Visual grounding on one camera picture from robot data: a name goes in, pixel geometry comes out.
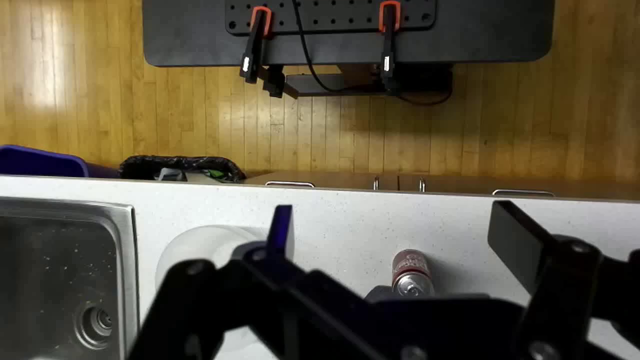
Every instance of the blue object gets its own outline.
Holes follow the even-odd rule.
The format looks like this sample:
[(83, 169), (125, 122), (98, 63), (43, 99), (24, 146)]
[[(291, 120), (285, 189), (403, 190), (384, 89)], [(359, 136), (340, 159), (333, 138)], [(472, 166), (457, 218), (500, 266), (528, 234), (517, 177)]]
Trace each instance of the blue object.
[(119, 179), (119, 170), (89, 165), (78, 156), (45, 152), (16, 144), (0, 146), (0, 175)]
[(267, 237), (267, 257), (286, 257), (288, 230), (294, 206), (277, 206), (273, 228)]

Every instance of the red clamp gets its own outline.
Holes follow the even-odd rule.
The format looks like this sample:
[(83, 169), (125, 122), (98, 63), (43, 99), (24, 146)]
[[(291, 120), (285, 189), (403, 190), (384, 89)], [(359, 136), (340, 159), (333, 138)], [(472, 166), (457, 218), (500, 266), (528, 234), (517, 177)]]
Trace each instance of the red clamp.
[(400, 31), (400, 22), (403, 22), (403, 5), (400, 5), (400, 0), (380, 0), (378, 31), (387, 32), (384, 15), (387, 15), (389, 8), (397, 11), (395, 32), (399, 32)]
[(255, 7), (252, 8), (252, 28), (257, 25), (259, 12), (264, 15), (264, 28), (262, 28), (262, 36), (269, 39), (273, 34), (273, 22), (274, 22), (274, 12), (267, 7)]

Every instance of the stainless steel sink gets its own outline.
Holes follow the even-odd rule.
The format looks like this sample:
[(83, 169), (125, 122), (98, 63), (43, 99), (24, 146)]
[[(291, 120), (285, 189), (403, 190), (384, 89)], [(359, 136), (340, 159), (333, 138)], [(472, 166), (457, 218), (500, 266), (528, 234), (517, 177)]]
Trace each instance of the stainless steel sink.
[(137, 304), (130, 206), (0, 198), (0, 359), (126, 359)]

